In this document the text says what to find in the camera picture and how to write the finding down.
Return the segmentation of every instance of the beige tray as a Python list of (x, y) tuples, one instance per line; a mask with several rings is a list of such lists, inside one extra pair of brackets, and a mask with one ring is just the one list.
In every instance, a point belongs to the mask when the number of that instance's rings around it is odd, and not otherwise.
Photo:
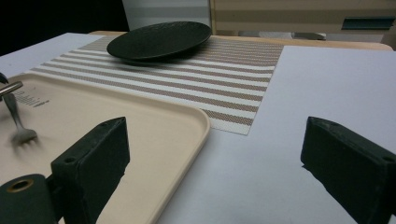
[(131, 162), (97, 223), (152, 223), (205, 142), (210, 123), (200, 109), (76, 82), (20, 75), (15, 91), (23, 125), (38, 141), (13, 147), (16, 131), (0, 102), (0, 185), (51, 173), (50, 162), (98, 123), (126, 117)]

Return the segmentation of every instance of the table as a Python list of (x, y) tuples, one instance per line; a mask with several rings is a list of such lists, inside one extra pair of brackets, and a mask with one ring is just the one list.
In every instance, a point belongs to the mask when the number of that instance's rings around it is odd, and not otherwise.
[[(57, 36), (1, 57), (0, 71), (15, 76), (100, 37)], [(285, 47), (249, 135), (211, 130), (158, 223), (355, 223), (302, 168), (306, 117), (396, 153), (395, 60), (393, 51)]]
[[(114, 31), (95, 31), (91, 35), (122, 35), (125, 32)], [(217, 38), (257, 41), (271, 44), (280, 44), (285, 46), (306, 46), (306, 47), (322, 47), (322, 48), (342, 48), (342, 49), (381, 49), (393, 50), (390, 46), (381, 43), (368, 42), (345, 42), (345, 41), (322, 41), (322, 40), (304, 40), (304, 39), (277, 39), (277, 38), (259, 38), (259, 37), (240, 37), (216, 35)]]

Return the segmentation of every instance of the striped placemat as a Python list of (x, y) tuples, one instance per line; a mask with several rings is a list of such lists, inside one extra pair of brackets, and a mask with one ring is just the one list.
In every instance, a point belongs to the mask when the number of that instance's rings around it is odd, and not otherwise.
[(78, 79), (196, 106), (207, 113), (213, 128), (248, 134), (283, 49), (210, 37), (192, 54), (131, 64), (107, 53), (107, 44), (114, 38), (104, 36), (27, 73)]

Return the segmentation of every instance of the black plate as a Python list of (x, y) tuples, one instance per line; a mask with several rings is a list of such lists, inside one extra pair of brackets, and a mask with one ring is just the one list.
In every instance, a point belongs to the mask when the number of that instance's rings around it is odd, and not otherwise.
[(211, 34), (210, 27), (199, 22), (159, 23), (120, 35), (108, 44), (107, 52), (122, 59), (156, 59), (194, 48)]

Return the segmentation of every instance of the wall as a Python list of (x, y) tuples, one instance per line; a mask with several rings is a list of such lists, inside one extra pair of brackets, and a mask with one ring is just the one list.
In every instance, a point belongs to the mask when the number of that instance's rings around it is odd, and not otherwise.
[(166, 21), (198, 21), (210, 26), (208, 0), (122, 0), (130, 30)]

